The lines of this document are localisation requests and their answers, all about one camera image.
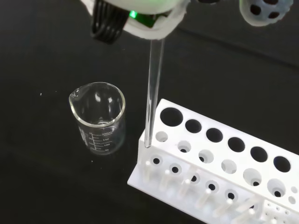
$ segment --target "perforated white part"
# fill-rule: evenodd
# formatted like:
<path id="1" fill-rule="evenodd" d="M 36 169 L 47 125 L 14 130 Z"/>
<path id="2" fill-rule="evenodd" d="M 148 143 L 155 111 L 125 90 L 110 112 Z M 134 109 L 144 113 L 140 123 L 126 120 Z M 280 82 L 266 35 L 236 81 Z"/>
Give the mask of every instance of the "perforated white part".
<path id="1" fill-rule="evenodd" d="M 240 0 L 240 11 L 246 22 L 260 27 L 282 19 L 292 4 L 293 0 Z"/>
<path id="2" fill-rule="evenodd" d="M 298 223 L 299 156 L 164 99 L 154 136 L 129 185 L 209 224 Z"/>

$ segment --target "white robot part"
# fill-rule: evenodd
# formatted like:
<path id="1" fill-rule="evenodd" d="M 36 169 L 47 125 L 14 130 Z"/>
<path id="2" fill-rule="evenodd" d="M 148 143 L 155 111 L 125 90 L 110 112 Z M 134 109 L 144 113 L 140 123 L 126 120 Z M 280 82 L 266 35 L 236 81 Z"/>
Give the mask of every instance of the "white robot part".
<path id="1" fill-rule="evenodd" d="M 90 15 L 92 15 L 94 0 L 82 0 L 82 2 L 86 5 Z M 143 25 L 132 17 L 129 17 L 123 29 L 140 38 L 160 40 L 170 34 L 183 20 L 190 0 L 106 0 L 106 2 L 128 11 L 134 9 L 134 11 L 139 14 L 159 14 L 167 12 L 167 17 L 159 16 L 154 26 L 151 28 Z"/>
<path id="2" fill-rule="evenodd" d="M 170 34 L 183 20 L 189 2 L 189 0 L 181 1 L 170 11 L 167 17 L 160 16 L 152 28 L 149 28 L 129 17 L 123 30 L 131 33 L 134 36 L 148 40 L 163 39 Z"/>
<path id="3" fill-rule="evenodd" d="M 207 224 L 296 224 L 299 156 L 162 99 L 128 184 Z"/>
<path id="4" fill-rule="evenodd" d="M 81 0 L 92 15 L 94 0 Z M 160 15 L 153 27 L 129 17 L 123 30 L 148 40 L 169 35 L 182 21 L 190 0 L 105 0 L 136 14 Z M 240 0 L 240 11 L 250 25 L 260 27 L 275 23 L 290 10 L 293 0 Z"/>
<path id="5" fill-rule="evenodd" d="M 293 0 L 240 0 L 240 11 L 246 22 L 261 27 L 281 20 L 292 4 Z"/>
<path id="6" fill-rule="evenodd" d="M 106 0 L 119 8 L 150 15 L 168 12 L 182 1 L 184 0 Z"/>

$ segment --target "beaker rim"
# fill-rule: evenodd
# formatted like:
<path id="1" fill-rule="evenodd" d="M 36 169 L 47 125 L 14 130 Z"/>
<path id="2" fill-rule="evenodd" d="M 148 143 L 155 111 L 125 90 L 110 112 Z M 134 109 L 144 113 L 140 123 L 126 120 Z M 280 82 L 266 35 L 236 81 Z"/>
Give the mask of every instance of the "beaker rim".
<path id="1" fill-rule="evenodd" d="M 91 123 L 88 123 L 88 122 L 84 121 L 83 119 L 81 119 L 81 118 L 79 117 L 79 115 L 77 114 L 77 112 L 76 112 L 76 110 L 75 110 L 75 108 L 74 108 L 74 106 L 73 106 L 73 103 L 71 102 L 71 95 L 72 95 L 73 92 L 71 93 L 71 95 L 70 95 L 70 97 L 69 97 L 69 102 L 70 102 L 70 106 L 71 106 L 71 111 L 72 111 L 73 115 L 75 116 L 75 118 L 77 119 L 77 121 L 79 121 L 81 124 L 83 124 L 83 125 L 85 125 L 85 126 L 88 126 L 88 127 L 95 127 L 95 128 L 104 128 L 104 127 L 111 126 L 111 125 L 113 125 L 114 123 L 116 123 L 116 122 L 123 116 L 123 114 L 124 114 L 124 112 L 125 112 L 125 109 L 126 109 L 126 100 L 125 100 L 125 97 L 124 97 L 122 91 L 121 91 L 118 87 L 116 87 L 116 86 L 113 85 L 113 84 L 106 83 L 106 82 L 94 82 L 94 83 L 89 83 L 89 84 L 85 84 L 85 85 L 83 85 L 83 86 L 80 86 L 80 87 L 78 87 L 77 89 L 80 89 L 80 88 L 83 88 L 83 87 L 86 87 L 86 86 L 89 86 L 89 85 L 93 85 L 93 84 L 105 84 L 105 85 L 109 85 L 109 86 L 111 86 L 112 88 L 115 88 L 115 89 L 118 91 L 118 93 L 119 93 L 120 96 L 121 96 L 122 107 L 121 107 L 121 111 L 120 111 L 120 113 L 116 116 L 116 118 L 114 118 L 113 120 L 109 121 L 109 122 L 106 123 L 106 124 L 101 124 L 101 125 L 95 125 L 95 124 L 91 124 Z"/>

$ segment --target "black cable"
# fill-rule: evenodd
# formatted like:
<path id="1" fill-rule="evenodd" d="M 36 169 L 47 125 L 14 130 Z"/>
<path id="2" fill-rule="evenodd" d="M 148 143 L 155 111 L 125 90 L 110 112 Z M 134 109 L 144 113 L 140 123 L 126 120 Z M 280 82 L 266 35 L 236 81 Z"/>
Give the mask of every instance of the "black cable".
<path id="1" fill-rule="evenodd" d="M 130 12 L 104 0 L 95 0 L 92 17 L 92 38 L 105 42 L 114 43 L 120 36 Z"/>

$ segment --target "measurement marking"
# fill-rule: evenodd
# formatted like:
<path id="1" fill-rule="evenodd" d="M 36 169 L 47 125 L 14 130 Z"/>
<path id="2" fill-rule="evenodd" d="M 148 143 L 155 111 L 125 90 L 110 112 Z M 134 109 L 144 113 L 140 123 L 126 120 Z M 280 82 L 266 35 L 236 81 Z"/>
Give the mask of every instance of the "measurement marking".
<path id="1" fill-rule="evenodd" d="M 105 141 L 105 142 L 103 142 L 103 143 L 95 142 L 95 144 L 107 144 L 107 143 L 109 143 L 109 142 L 112 142 L 112 141 Z"/>
<path id="2" fill-rule="evenodd" d="M 93 133 L 92 133 L 92 139 L 93 139 Z M 95 147 L 94 139 L 93 139 L 93 145 L 94 145 L 94 148 L 97 149 L 97 148 Z"/>

